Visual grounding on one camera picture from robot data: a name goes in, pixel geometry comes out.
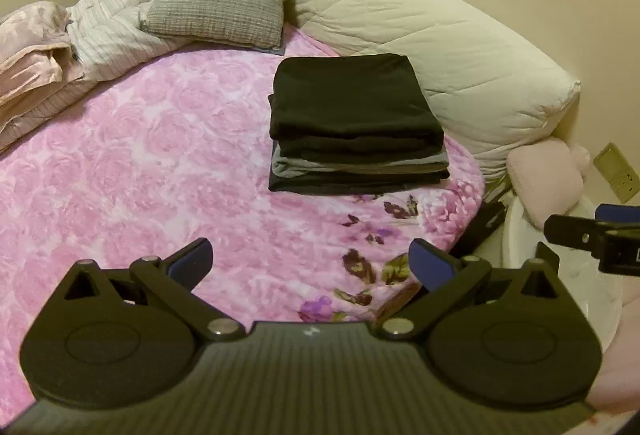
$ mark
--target stack of folded clothes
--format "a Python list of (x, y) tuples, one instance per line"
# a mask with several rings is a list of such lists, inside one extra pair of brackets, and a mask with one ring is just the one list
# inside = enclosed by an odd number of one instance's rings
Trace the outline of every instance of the stack of folded clothes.
[(270, 103), (272, 191), (376, 194), (449, 177), (442, 127), (406, 56), (284, 59)]

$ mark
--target ribbed gray surface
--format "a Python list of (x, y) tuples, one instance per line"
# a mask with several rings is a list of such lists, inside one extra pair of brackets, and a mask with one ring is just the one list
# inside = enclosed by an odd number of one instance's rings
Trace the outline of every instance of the ribbed gray surface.
[(41, 402), (8, 435), (556, 435), (591, 410), (498, 412), (445, 388), (410, 345), (363, 323), (259, 323), (210, 346), (171, 391), (117, 411)]

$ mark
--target folded gray garment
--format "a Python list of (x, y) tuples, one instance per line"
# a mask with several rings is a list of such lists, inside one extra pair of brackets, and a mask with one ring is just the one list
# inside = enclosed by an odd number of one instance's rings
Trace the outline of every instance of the folded gray garment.
[(439, 153), (421, 159), (404, 159), (392, 162), (376, 162), (372, 164), (334, 164), (325, 162), (313, 162), (294, 157), (283, 157), (280, 145), (276, 142), (273, 157), (271, 157), (271, 170), (273, 174), (290, 179), (309, 172), (334, 172), (345, 171), (361, 175), (393, 175), (404, 173), (433, 173), (446, 170), (449, 166), (447, 150), (442, 147)]

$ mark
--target quilted headboard cover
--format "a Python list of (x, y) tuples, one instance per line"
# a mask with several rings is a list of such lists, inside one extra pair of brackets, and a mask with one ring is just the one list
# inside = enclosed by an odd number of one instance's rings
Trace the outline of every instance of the quilted headboard cover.
[(507, 154), (551, 134), (580, 83), (515, 31), (462, 0), (289, 0), (288, 18), (342, 56), (411, 60), (431, 110), (488, 181)]

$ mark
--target pink bedspread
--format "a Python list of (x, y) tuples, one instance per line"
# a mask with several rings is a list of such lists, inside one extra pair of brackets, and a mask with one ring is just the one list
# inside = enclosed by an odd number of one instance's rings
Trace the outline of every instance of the pink bedspread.
[[(292, 28), (286, 56), (336, 56)], [(484, 189), (446, 139), (450, 180), (385, 196), (267, 189), (282, 57), (189, 46), (98, 88), (0, 160), (0, 425), (31, 401), (18, 348), (69, 266), (127, 267), (197, 237), (214, 269), (196, 294), (254, 320), (375, 319), (417, 285), (409, 241), (447, 249)]]

